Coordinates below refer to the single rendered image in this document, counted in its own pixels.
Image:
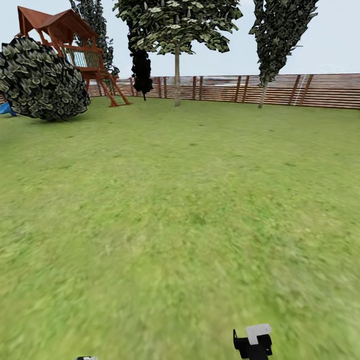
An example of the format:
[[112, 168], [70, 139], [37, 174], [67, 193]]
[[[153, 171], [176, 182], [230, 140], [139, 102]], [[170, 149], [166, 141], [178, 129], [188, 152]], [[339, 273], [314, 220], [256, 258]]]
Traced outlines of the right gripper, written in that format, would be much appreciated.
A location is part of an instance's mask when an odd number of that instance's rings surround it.
[[238, 338], [233, 336], [234, 347], [240, 351], [240, 356], [243, 359], [253, 360], [256, 356], [272, 355], [271, 341], [267, 335], [258, 335], [258, 344], [250, 345], [248, 338]]

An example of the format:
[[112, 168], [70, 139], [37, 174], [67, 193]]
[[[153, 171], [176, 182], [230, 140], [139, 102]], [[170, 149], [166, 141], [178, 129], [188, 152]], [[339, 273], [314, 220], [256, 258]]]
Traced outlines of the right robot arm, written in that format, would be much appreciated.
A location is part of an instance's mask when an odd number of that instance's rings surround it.
[[269, 360], [272, 355], [271, 341], [268, 335], [272, 328], [268, 323], [250, 325], [245, 328], [247, 338], [233, 336], [234, 347], [240, 351], [243, 359]]

